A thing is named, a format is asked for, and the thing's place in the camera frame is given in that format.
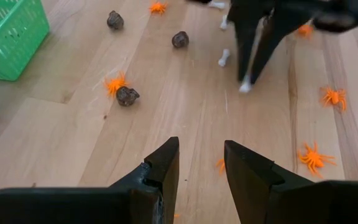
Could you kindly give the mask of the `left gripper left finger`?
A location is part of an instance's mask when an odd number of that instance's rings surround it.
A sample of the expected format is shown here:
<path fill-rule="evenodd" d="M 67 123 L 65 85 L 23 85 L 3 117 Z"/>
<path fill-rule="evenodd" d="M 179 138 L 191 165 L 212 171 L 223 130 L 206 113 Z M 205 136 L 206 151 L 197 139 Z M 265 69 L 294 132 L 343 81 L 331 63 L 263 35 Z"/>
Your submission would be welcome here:
<path fill-rule="evenodd" d="M 179 148 L 170 137 L 109 187 L 0 189 L 0 224 L 173 224 Z"/>

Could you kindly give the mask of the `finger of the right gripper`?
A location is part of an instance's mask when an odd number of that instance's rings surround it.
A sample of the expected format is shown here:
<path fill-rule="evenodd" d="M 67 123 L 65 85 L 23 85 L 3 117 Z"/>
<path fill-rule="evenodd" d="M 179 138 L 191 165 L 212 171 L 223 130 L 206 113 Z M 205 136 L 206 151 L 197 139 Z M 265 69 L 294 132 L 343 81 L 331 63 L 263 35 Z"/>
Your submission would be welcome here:
<path fill-rule="evenodd" d="M 248 70 L 258 24 L 259 16 L 257 14 L 244 14 L 234 22 L 237 40 L 237 79 L 239 82 L 243 81 Z"/>
<path fill-rule="evenodd" d="M 257 81 L 280 41 L 309 20 L 310 16 L 304 12 L 274 12 L 260 38 L 250 71 L 251 84 Z"/>

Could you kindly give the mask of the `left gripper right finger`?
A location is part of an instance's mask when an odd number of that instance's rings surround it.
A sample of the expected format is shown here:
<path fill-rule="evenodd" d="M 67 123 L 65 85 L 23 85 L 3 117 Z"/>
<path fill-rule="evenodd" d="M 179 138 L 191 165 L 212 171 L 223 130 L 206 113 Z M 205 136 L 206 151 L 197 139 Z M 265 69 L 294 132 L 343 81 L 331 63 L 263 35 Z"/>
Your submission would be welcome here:
<path fill-rule="evenodd" d="M 358 224 L 358 181 L 313 182 L 232 140 L 224 162 L 241 224 Z"/>

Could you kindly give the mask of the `green plastic basket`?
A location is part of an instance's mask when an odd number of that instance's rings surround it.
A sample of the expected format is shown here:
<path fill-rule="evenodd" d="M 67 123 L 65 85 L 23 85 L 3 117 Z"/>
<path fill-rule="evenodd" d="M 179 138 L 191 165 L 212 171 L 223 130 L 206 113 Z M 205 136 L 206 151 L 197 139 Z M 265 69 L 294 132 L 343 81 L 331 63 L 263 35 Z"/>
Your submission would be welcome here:
<path fill-rule="evenodd" d="M 19 78 L 49 30 L 41 0 L 0 0 L 0 80 Z"/>

